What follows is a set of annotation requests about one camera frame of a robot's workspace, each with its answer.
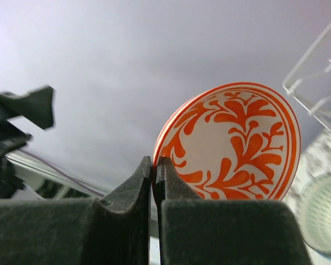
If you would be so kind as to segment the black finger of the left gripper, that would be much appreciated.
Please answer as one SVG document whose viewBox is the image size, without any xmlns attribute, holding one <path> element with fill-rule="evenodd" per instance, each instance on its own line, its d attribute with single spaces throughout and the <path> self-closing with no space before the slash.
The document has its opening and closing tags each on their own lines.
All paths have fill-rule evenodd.
<svg viewBox="0 0 331 265">
<path fill-rule="evenodd" d="M 55 90 L 51 86 L 18 96 L 11 92 L 0 92 L 0 103 L 14 112 L 14 116 L 23 116 L 39 128 L 46 130 L 54 126 L 53 98 Z"/>
</svg>

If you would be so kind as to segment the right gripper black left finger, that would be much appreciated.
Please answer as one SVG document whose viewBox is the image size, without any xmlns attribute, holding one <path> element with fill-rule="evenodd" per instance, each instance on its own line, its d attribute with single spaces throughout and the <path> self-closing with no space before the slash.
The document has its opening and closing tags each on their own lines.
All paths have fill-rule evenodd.
<svg viewBox="0 0 331 265">
<path fill-rule="evenodd" d="M 0 200 L 0 264 L 148 264 L 151 159 L 101 199 Z"/>
</svg>

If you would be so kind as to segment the orange floral bowl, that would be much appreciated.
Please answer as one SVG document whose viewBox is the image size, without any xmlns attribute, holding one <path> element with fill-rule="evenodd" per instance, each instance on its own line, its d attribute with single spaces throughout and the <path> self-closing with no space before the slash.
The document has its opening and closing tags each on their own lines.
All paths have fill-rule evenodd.
<svg viewBox="0 0 331 265">
<path fill-rule="evenodd" d="M 188 100 L 162 128 L 152 163 L 171 159 L 204 199 L 282 200 L 301 154 L 296 114 L 277 91 L 229 83 Z"/>
</svg>

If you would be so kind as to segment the green patterned bowl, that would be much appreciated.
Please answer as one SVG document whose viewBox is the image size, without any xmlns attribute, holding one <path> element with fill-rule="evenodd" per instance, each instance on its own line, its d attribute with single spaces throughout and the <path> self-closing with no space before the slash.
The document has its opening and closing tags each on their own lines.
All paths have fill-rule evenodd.
<svg viewBox="0 0 331 265">
<path fill-rule="evenodd" d="M 296 216 L 306 244 L 331 256 L 331 173 L 319 175 L 304 186 Z"/>
</svg>

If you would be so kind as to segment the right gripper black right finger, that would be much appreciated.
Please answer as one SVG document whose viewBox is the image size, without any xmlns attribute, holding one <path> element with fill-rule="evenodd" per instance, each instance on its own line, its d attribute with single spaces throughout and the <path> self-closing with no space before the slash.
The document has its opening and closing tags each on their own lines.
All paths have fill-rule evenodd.
<svg viewBox="0 0 331 265">
<path fill-rule="evenodd" d="M 170 158 L 156 169 L 161 264 L 310 264 L 296 219 L 274 200 L 206 200 Z"/>
</svg>

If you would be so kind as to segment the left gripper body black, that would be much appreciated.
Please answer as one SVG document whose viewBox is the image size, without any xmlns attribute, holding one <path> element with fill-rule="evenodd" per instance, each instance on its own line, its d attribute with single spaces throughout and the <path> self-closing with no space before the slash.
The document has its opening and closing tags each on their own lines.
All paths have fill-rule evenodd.
<svg viewBox="0 0 331 265">
<path fill-rule="evenodd" d="M 0 102 L 0 199 L 11 198 L 17 190 L 23 190 L 23 180 L 17 177 L 14 165 L 7 159 L 10 152 L 24 147 L 31 139 L 8 120 L 20 116 Z"/>
</svg>

